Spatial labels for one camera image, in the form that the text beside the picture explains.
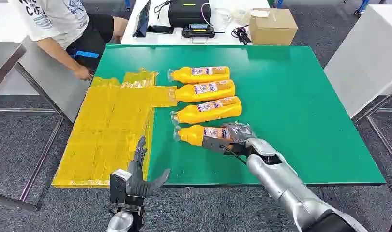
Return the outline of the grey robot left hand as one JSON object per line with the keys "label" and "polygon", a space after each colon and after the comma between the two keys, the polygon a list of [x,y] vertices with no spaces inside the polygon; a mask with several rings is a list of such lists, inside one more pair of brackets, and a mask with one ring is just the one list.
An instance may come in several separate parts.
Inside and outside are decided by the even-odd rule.
{"label": "grey robot left hand", "polygon": [[148,182],[143,179],[143,161],[147,152],[145,145],[146,137],[141,136],[137,143],[133,159],[128,165],[128,172],[131,174],[131,177],[129,178],[126,187],[127,195],[143,198],[149,197],[169,178],[171,170],[165,169],[164,172],[154,181]]}

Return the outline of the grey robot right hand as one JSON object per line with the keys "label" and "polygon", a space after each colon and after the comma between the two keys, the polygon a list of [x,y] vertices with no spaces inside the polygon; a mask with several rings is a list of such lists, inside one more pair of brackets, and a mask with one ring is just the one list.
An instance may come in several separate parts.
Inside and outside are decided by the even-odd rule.
{"label": "grey robot right hand", "polygon": [[205,127],[202,147],[223,155],[248,156],[253,150],[246,145],[250,138],[256,138],[249,124],[224,123],[220,127]]}

